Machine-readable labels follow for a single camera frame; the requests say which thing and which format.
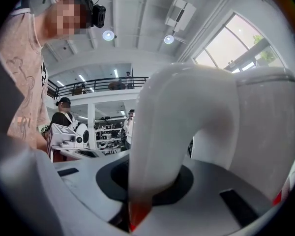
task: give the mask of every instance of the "ceiling vent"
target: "ceiling vent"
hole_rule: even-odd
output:
[[[165,24],[174,27],[175,32],[185,30],[196,8],[189,2],[174,0],[170,7]]]

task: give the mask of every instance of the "spotlight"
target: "spotlight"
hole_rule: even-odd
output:
[[[111,41],[115,38],[115,34],[111,30],[106,30],[103,33],[103,39],[106,41]]]
[[[174,37],[172,35],[167,35],[165,38],[164,38],[164,42],[165,44],[171,44],[173,43],[174,41]]]

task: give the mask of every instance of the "black cap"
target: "black cap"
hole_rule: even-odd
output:
[[[60,102],[68,102],[69,105],[71,105],[71,101],[70,101],[70,99],[67,98],[67,97],[63,97],[63,98],[60,99],[60,101],[57,101],[57,102],[56,102],[56,106],[58,106]]]

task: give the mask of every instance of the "white backpack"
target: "white backpack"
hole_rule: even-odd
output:
[[[68,128],[72,129],[74,132],[77,131],[77,128],[79,126],[79,121],[75,120],[74,116],[72,116],[72,120],[70,119],[70,116],[68,115],[68,113],[66,112],[61,112],[64,114],[65,117],[67,117],[67,119],[69,120],[69,122],[71,123]]]

